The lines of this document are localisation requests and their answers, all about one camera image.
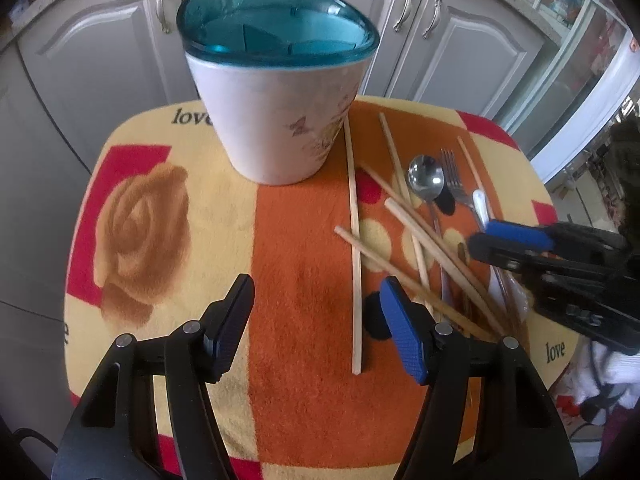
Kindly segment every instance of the spoon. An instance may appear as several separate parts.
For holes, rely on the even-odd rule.
[[[411,190],[429,207],[433,230],[438,236],[442,236],[436,209],[433,206],[433,201],[440,196],[444,188],[442,166],[432,156],[418,155],[409,164],[406,179]],[[442,290],[442,301],[452,304],[449,280],[442,268],[440,268],[440,289]]]
[[[433,208],[444,188],[442,166],[432,156],[418,155],[409,164],[407,181],[412,191]]]

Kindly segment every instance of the tablecloth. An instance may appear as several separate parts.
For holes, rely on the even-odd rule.
[[[417,154],[456,154],[475,188],[460,136],[499,219],[556,219],[545,187],[504,131],[471,114],[400,100],[359,97],[349,120],[356,166],[366,162],[398,189],[378,120],[383,111],[404,168]],[[385,193],[356,172],[360,236],[417,279],[411,236],[385,209]],[[428,215],[419,200],[417,210]],[[454,248],[476,230],[461,206],[440,215]],[[82,394],[113,339],[170,333],[222,298],[240,272],[256,298],[234,364],[209,386],[239,478],[392,478],[425,389],[401,365],[391,340],[365,332],[363,373],[351,373],[351,248],[346,149],[340,133],[321,171],[294,186],[259,186],[237,174],[201,102],[150,110],[118,127],[100,154],[82,202],[65,294],[66,369]],[[440,274],[427,255],[431,289]],[[363,259],[367,297],[385,276]],[[470,268],[488,282],[487,266]],[[452,287],[454,300],[460,291]],[[566,366],[577,335],[535,312],[530,357],[547,386]],[[163,378],[154,378],[164,467],[178,472]],[[460,456],[476,426],[479,381],[469,387]]]

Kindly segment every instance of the fork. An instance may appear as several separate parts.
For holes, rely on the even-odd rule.
[[[444,180],[447,185],[447,189],[449,189],[456,202],[469,208],[476,219],[478,227],[482,228],[482,221],[478,216],[478,212],[474,206],[474,201],[462,186],[460,172],[458,171],[458,164],[456,163],[456,156],[451,150],[445,150],[444,148],[440,150],[440,153],[442,156],[442,171],[444,172]]]

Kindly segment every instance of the polka dot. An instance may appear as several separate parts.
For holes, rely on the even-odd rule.
[[[398,195],[404,196],[404,193],[400,190],[400,185],[398,184],[398,179],[395,175],[391,178],[391,187],[396,193],[398,193]],[[422,204],[420,197],[414,194],[411,190],[409,190],[409,197],[411,197],[411,204],[414,206],[414,209],[418,209],[420,204]]]
[[[415,259],[414,242],[411,238],[411,231],[407,228],[402,231],[401,245],[402,254],[404,255],[406,262],[413,270],[418,270],[418,262]],[[422,248],[422,253],[424,254],[424,261],[427,264],[427,269],[431,269],[431,266],[433,265],[433,256],[425,251],[424,248]]]
[[[365,218],[360,221],[360,239],[385,260],[391,259],[391,238],[384,226],[372,218]],[[382,269],[364,254],[362,264],[371,272],[382,272]]]
[[[442,239],[447,243],[451,249],[453,249],[454,253],[458,254],[458,244],[460,242],[465,242],[465,237],[457,231],[456,229],[449,228],[442,235]]]
[[[382,188],[360,168],[356,169],[356,192],[358,201],[365,204],[375,204],[382,197]]]

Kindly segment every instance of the rose print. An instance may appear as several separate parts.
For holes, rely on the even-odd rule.
[[[96,224],[94,280],[103,318],[138,328],[178,281],[190,246],[187,171],[164,162],[111,192]]]

